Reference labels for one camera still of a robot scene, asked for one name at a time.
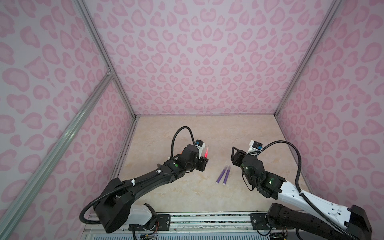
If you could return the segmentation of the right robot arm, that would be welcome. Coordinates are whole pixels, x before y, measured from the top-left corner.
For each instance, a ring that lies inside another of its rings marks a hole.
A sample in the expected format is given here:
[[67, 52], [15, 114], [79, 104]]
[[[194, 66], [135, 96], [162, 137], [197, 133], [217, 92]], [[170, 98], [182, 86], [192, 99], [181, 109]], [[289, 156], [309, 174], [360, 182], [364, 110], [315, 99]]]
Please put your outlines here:
[[350, 208], [303, 191], [281, 176], [268, 172], [258, 154], [262, 147], [248, 152], [232, 148], [231, 161], [240, 167], [246, 182], [262, 196], [280, 201], [273, 203], [265, 215], [271, 228], [293, 228], [326, 240], [370, 240], [373, 229], [366, 211]]

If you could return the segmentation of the pink highlighter pen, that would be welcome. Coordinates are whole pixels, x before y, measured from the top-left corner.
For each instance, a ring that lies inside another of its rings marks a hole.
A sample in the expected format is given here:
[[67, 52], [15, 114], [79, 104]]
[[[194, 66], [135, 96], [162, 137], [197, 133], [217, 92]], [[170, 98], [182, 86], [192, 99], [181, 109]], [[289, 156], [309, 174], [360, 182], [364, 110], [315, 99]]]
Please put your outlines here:
[[204, 157], [206, 159], [208, 158], [208, 152], [209, 152], [209, 147], [206, 147], [206, 151], [205, 151], [205, 154], [204, 154]]

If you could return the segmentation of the purple highlighter pen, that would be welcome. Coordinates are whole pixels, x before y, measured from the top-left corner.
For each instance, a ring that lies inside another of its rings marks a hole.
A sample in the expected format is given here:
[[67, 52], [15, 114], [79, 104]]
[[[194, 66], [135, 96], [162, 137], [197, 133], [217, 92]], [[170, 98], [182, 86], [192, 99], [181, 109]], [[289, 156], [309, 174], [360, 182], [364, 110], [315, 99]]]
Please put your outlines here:
[[225, 175], [225, 173], [226, 173], [226, 171], [227, 171], [228, 168], [229, 168], [228, 166], [225, 166], [225, 167], [224, 167], [224, 169], [221, 171], [219, 177], [218, 177], [217, 180], [216, 180], [216, 184], [219, 184], [219, 183], [220, 183], [221, 179], [222, 179], [223, 176]]
[[226, 174], [225, 174], [224, 181], [223, 181], [223, 185], [227, 184], [227, 181], [228, 181], [228, 178], [229, 178], [229, 175], [230, 175], [230, 171], [231, 171], [231, 167], [228, 167], [227, 171], [226, 171]]

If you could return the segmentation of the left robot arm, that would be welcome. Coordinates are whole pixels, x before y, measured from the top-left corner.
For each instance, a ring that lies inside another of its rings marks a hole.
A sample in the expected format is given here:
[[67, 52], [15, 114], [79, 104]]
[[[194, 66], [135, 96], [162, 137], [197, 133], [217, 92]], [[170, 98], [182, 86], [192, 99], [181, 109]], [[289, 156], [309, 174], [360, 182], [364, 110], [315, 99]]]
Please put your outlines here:
[[124, 224], [153, 226], [157, 213], [149, 204], [136, 206], [135, 201], [160, 186], [173, 183], [186, 173], [194, 170], [203, 172], [209, 161], [203, 154], [204, 148], [205, 143], [197, 141], [145, 175], [125, 181], [112, 179], [101, 195], [81, 210], [79, 220], [86, 225], [102, 225], [108, 234]]

